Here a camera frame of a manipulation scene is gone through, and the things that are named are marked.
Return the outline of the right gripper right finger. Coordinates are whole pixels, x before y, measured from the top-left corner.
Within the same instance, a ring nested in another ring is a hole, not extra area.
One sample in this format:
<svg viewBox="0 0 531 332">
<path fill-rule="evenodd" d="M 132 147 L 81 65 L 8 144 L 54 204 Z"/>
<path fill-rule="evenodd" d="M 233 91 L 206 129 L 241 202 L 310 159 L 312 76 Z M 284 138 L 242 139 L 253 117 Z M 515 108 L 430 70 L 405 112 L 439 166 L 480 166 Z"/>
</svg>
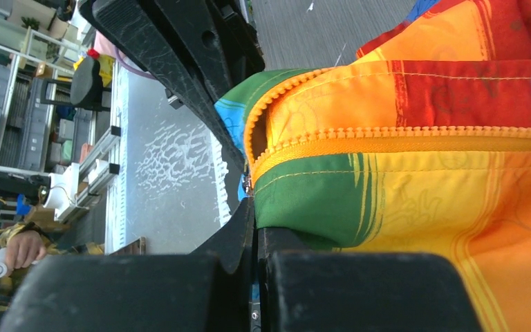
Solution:
<svg viewBox="0 0 531 332">
<path fill-rule="evenodd" d="M 480 331 L 445 258 L 314 251 L 289 229 L 257 232 L 265 331 Z"/>
</svg>

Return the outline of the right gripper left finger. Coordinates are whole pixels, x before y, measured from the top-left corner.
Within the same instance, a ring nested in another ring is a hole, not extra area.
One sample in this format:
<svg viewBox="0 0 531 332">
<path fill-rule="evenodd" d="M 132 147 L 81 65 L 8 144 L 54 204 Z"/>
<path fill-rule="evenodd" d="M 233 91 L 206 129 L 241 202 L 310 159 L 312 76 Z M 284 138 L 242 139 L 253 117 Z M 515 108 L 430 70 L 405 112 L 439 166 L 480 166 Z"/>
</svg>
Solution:
<svg viewBox="0 0 531 332">
<path fill-rule="evenodd" d="M 55 255 L 37 264 L 1 331 L 249 331 L 251 199 L 187 255 Z"/>
</svg>

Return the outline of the rainbow striped zip jacket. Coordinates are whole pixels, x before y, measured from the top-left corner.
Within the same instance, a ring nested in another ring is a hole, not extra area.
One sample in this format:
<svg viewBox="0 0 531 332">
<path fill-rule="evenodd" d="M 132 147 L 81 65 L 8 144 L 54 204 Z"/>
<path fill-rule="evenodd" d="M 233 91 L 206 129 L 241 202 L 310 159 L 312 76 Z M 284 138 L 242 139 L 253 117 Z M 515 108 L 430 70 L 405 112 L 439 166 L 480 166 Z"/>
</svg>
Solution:
<svg viewBox="0 0 531 332">
<path fill-rule="evenodd" d="M 439 255 L 486 331 L 531 331 L 531 1 L 418 1 L 352 64 L 257 73 L 215 107 L 259 228 Z"/>
</svg>

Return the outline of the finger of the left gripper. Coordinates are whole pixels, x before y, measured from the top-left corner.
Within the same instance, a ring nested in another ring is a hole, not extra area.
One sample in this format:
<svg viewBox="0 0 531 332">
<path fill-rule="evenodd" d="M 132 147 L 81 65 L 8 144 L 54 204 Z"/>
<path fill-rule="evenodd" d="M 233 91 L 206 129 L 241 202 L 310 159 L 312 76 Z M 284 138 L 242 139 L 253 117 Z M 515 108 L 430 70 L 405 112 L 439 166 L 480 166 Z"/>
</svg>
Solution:
<svg viewBox="0 0 531 332">
<path fill-rule="evenodd" d="M 248 69 L 228 25 L 244 21 L 235 1 L 79 1 L 78 10 L 181 100 L 243 169 L 245 159 L 214 106 Z"/>
<path fill-rule="evenodd" d="M 151 16 L 168 52 L 152 74 L 179 97 L 196 93 L 215 102 L 265 68 L 235 1 L 152 1 Z"/>
</svg>

